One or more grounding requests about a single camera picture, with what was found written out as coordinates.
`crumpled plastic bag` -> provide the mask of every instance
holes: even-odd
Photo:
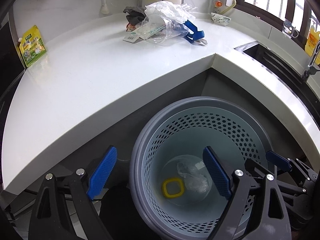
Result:
[[[197,6],[192,6],[191,4],[187,4],[187,3],[183,3],[181,6],[185,8],[187,12],[194,11],[195,9],[198,8]]]
[[[211,189],[208,179],[202,174],[197,164],[179,162],[177,164],[178,174],[184,178],[186,189],[198,193],[207,193]]]
[[[190,8],[186,5],[173,4],[169,1],[160,1],[147,5],[144,11],[147,16],[150,14],[160,14],[177,21],[180,24],[185,23],[187,20],[194,22],[196,17],[190,14],[187,9]]]

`yellow bottle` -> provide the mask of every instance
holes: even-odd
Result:
[[[312,26],[310,29],[310,33],[309,33],[309,37],[307,40],[307,44],[305,46],[305,52],[311,57],[313,50],[315,49],[315,46],[317,44],[317,42],[319,41],[320,37],[320,31],[319,32],[315,32],[315,28]],[[316,58],[316,64],[319,65],[320,64],[320,56],[318,56]]]

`yellow plastic lid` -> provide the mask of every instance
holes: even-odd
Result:
[[[176,194],[169,194],[168,190],[167,190],[167,184],[171,183],[171,182],[177,182],[178,185],[180,186],[180,192],[176,193]],[[166,198],[176,198],[176,197],[180,197],[183,193],[184,193],[184,185],[183,185],[183,181],[180,178],[171,178],[171,179],[166,179],[163,183],[162,183],[162,192],[163,195]]]

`plastic bag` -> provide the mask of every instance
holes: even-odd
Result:
[[[224,15],[217,14],[217,13],[211,13],[211,19],[215,24],[222,25],[222,26],[227,26],[231,21],[231,18]]]
[[[179,162],[177,164],[178,174],[184,178],[185,188],[198,193],[207,193],[211,189],[208,179],[200,171],[204,167],[203,162],[187,163]]]
[[[36,25],[33,25],[31,29],[23,35],[19,48],[27,67],[30,67],[47,52],[40,31]]]
[[[151,14],[159,14],[177,21],[180,24],[185,23],[187,20],[194,22],[196,19],[192,14],[190,14],[186,8],[186,5],[182,6],[180,4],[173,4],[169,1],[160,1],[153,4],[147,5],[147,9],[144,11],[147,16]]]
[[[192,6],[191,4],[187,4],[187,3],[183,3],[181,6],[185,8],[187,12],[194,11],[195,9],[198,8],[197,6]]]

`blue gripper pad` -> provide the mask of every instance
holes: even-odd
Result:
[[[283,171],[291,171],[292,169],[289,160],[274,153],[273,151],[266,152],[266,159]]]
[[[115,166],[116,161],[117,149],[112,146],[89,179],[89,189],[87,191],[87,195],[91,200],[101,193],[101,190],[103,189],[104,184],[106,183],[113,167]]]
[[[202,158],[220,196],[229,200],[232,196],[230,178],[209,147],[203,150]]]

